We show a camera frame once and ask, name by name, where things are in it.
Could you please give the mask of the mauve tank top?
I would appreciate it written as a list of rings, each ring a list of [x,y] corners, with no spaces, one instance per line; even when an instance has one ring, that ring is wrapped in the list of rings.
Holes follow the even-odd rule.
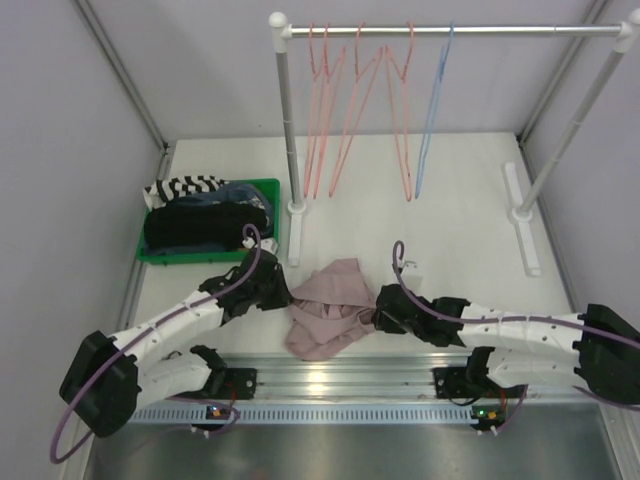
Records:
[[[327,360],[375,331],[375,296],[355,258],[314,271],[291,295],[285,347],[302,360]]]

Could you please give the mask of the blue wire hanger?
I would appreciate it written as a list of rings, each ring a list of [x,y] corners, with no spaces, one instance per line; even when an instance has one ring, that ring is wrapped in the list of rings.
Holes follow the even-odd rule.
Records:
[[[417,174],[416,174],[416,181],[415,181],[415,192],[414,192],[415,199],[418,199],[420,197],[423,189],[424,177],[426,173],[426,163],[429,155],[432,135],[435,131],[436,120],[437,120],[440,99],[442,94],[443,78],[444,78],[444,73],[445,73],[450,49],[453,43],[453,38],[455,34],[454,30],[455,30],[455,23],[452,22],[449,26],[447,42],[442,46],[440,50],[439,62],[434,75],[431,97],[429,101],[427,116],[425,119],[425,125],[423,129],[423,135],[421,138],[421,144],[419,149]]]

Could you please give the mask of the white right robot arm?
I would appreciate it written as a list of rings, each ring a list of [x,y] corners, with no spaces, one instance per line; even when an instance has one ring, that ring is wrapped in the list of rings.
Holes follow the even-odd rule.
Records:
[[[478,396],[546,385],[639,404],[639,332],[604,305],[558,317],[525,315],[455,297],[428,301],[390,284],[376,299],[374,325],[435,347],[470,350],[466,382]]]

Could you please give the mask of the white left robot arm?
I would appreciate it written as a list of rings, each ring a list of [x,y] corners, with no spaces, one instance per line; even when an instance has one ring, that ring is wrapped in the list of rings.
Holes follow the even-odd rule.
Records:
[[[203,281],[177,305],[111,335],[84,338],[59,395],[98,438],[120,430],[147,406],[172,398],[214,400],[227,364],[197,337],[245,315],[287,307],[283,267],[268,251],[251,250],[241,264]]]

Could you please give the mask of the blue denim garment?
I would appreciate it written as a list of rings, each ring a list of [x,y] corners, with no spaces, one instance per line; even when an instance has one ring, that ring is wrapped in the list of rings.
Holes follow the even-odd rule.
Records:
[[[216,191],[202,192],[188,197],[197,206],[213,205],[222,202],[247,204],[264,211],[266,220],[262,231],[270,232],[274,225],[274,207],[271,201],[254,185],[231,182]]]

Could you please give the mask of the green plastic bin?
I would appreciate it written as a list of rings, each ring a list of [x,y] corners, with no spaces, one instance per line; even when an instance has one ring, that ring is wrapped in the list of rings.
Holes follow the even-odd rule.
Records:
[[[249,179],[249,180],[227,180],[231,182],[249,183],[257,187],[272,203],[274,207],[274,225],[272,232],[260,236],[262,239],[274,238],[276,241],[279,237],[279,215],[280,215],[280,182],[275,178]],[[189,196],[175,199],[169,203],[186,203],[194,204],[188,199]],[[153,210],[146,207],[146,216]],[[153,265],[179,265],[179,264],[195,264],[195,263],[219,263],[219,262],[237,262],[242,260],[246,251],[241,251],[241,247],[236,250],[223,251],[221,247],[215,244],[205,244],[195,247],[174,247],[169,249],[151,249],[147,246],[144,239],[143,227],[137,247],[137,258],[145,263]]]

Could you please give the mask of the striped black white garment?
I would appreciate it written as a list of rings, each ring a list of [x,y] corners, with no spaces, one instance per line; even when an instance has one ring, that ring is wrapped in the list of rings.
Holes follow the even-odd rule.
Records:
[[[156,180],[143,189],[143,199],[149,210],[165,206],[170,201],[186,196],[219,190],[229,181],[212,175],[187,175]]]

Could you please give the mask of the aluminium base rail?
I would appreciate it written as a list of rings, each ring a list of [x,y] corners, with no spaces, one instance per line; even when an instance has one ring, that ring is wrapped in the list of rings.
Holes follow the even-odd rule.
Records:
[[[468,357],[430,354],[412,357],[337,358],[311,362],[285,357],[223,359],[228,366],[257,370],[256,390],[250,400],[434,399],[433,373],[442,367],[464,367]],[[87,399],[116,408],[142,409],[174,399],[192,403],[232,400],[195,399],[212,377],[212,365],[202,356],[175,352],[147,371],[123,356],[100,374]]]

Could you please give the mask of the white clothes rack frame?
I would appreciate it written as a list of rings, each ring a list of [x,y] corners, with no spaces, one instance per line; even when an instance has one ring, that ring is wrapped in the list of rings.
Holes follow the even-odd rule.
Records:
[[[292,113],[292,96],[290,89],[290,77],[288,68],[287,44],[296,38],[306,37],[309,40],[309,27],[295,27],[289,23],[284,13],[273,12],[269,16],[269,26],[272,33],[272,43],[276,56],[276,66],[279,81],[280,100],[282,107],[282,118],[284,127],[284,138],[286,147],[286,158],[291,188],[291,200],[288,204],[290,216],[289,243],[287,248],[288,263],[292,267],[297,267],[301,260],[301,247],[303,235],[303,220],[306,211],[304,200],[304,188],[301,188],[299,175],[299,157],[297,155],[294,121]],[[314,27],[314,37],[323,36],[325,27]],[[331,27],[328,28],[329,38],[331,37],[354,37],[358,27]],[[415,39],[417,37],[439,37],[448,38],[449,26],[414,26]],[[563,133],[555,152],[546,161],[541,173],[535,178],[526,196],[523,196],[520,183],[516,180],[515,166],[508,164],[504,167],[505,185],[510,195],[511,210],[509,212],[510,221],[514,224],[516,236],[519,242],[521,258],[525,267],[525,272],[530,276],[540,276],[541,267],[537,250],[535,248],[531,227],[532,209],[538,200],[541,190],[555,170],[561,158],[573,141],[575,135],[581,128],[584,120],[591,111],[595,101],[600,96],[605,85],[622,61],[625,54],[631,49],[639,38],[639,8],[633,10],[626,20],[619,24],[612,25],[507,25],[507,26],[461,26],[455,25],[454,39],[463,37],[571,37],[577,38],[569,48],[569,55],[582,44],[583,38],[591,37],[615,37],[614,47],[601,67],[596,79],[592,82],[585,97],[581,101],[578,109],[573,114],[571,120]],[[394,37],[409,35],[408,27],[367,27],[365,26],[362,36],[365,37]]]

